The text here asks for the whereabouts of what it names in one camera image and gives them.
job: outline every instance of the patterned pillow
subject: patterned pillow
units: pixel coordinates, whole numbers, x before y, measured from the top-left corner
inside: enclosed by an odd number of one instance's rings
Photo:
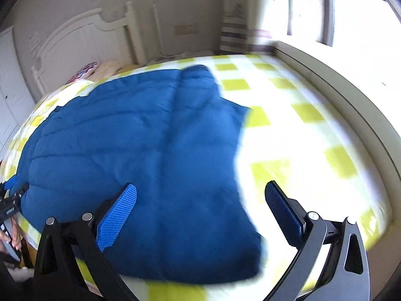
[[[77,74],[72,77],[70,80],[68,80],[65,84],[70,84],[73,83],[74,81],[78,79],[88,79],[91,74],[95,72],[97,67],[99,66],[99,63],[97,62],[92,62],[84,66],[80,71],[77,72]]]

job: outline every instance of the yellow and white checkered bedsheet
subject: yellow and white checkered bedsheet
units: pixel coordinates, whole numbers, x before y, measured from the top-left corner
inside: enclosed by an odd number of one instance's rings
[[[278,282],[296,249],[289,246],[264,201],[264,187],[275,180],[286,195],[306,211],[343,221],[354,217],[367,249],[388,227],[391,208],[380,175],[362,142],[328,101],[300,75],[272,56],[213,56],[171,61],[119,74],[107,81],[156,69],[208,66],[224,98],[252,108],[240,139],[235,167],[241,201],[265,238],[265,257],[258,277],[214,286],[145,282],[124,277],[141,301],[262,300]],[[44,98],[25,121],[0,167],[0,181],[16,173],[29,136],[53,109],[101,83],[78,81]],[[23,216],[19,225],[37,247],[40,234]],[[304,289],[310,289],[322,269],[321,252]],[[92,279],[79,262],[85,279]]]

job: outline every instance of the person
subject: person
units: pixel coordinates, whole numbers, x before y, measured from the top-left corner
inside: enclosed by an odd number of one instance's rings
[[[11,245],[16,248],[17,250],[21,249],[21,235],[19,231],[19,227],[17,224],[17,220],[12,217],[11,222],[13,223],[13,231],[10,232],[11,236],[7,236],[3,230],[0,230],[0,241],[3,243],[0,243],[0,251],[1,252],[7,252],[4,245],[5,243],[11,243]]]

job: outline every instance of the striped curtain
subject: striped curtain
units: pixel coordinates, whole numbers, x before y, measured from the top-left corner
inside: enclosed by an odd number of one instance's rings
[[[287,26],[288,0],[224,0],[220,52],[270,52]]]

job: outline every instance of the window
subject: window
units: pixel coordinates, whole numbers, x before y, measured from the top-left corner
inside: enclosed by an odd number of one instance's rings
[[[401,23],[384,0],[334,0],[333,48],[352,53],[386,86],[401,87]]]

